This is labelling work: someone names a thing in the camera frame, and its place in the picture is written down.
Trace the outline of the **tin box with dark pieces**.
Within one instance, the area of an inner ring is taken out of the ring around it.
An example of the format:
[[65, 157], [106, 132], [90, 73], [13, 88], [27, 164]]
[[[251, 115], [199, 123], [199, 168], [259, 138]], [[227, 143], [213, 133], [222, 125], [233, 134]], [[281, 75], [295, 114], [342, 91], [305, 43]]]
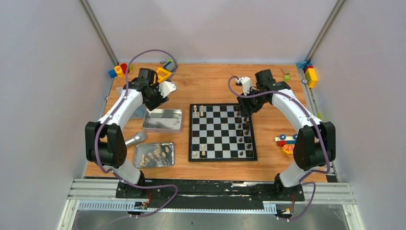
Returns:
[[142, 128], [149, 133], [173, 133], [181, 132], [182, 110], [181, 109], [154, 109], [145, 112]]

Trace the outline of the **black silver chess board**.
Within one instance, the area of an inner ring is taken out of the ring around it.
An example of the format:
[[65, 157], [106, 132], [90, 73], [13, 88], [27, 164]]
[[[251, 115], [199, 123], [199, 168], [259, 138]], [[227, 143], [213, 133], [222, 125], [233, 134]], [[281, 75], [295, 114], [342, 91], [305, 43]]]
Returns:
[[189, 161], [257, 161], [250, 117], [238, 103], [190, 104]]

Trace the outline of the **tin lid with light pieces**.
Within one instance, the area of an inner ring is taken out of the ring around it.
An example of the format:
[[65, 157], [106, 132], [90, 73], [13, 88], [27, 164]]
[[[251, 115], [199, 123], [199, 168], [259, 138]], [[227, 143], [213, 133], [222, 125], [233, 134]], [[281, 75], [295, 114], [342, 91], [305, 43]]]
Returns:
[[175, 164], [174, 142], [136, 144], [133, 165], [136, 168], [169, 167]]

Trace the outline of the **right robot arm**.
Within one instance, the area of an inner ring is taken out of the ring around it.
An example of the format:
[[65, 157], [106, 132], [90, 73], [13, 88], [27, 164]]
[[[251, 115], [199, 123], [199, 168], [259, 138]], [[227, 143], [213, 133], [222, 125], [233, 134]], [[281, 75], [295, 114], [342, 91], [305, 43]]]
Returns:
[[258, 112], [264, 104], [276, 107], [291, 123], [296, 132], [293, 162], [275, 177], [273, 193], [279, 200], [292, 195], [292, 187], [299, 185], [312, 173], [327, 174], [336, 157], [336, 128], [313, 115], [295, 96], [284, 81], [276, 81], [270, 69], [255, 74], [256, 83], [249, 77], [234, 77], [242, 88], [237, 96], [243, 116]]

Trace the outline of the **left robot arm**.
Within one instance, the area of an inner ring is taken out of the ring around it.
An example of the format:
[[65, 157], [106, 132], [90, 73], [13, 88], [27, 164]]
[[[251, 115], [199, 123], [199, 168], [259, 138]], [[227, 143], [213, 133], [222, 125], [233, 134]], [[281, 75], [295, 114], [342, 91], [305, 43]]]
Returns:
[[135, 198], [146, 194], [144, 174], [127, 158], [123, 129], [133, 112], [145, 105], [154, 110], [169, 100], [177, 89], [171, 80], [159, 80], [151, 69], [141, 68], [133, 80], [126, 80], [124, 89], [113, 107], [98, 121], [85, 125], [86, 159], [104, 172], [112, 172]]

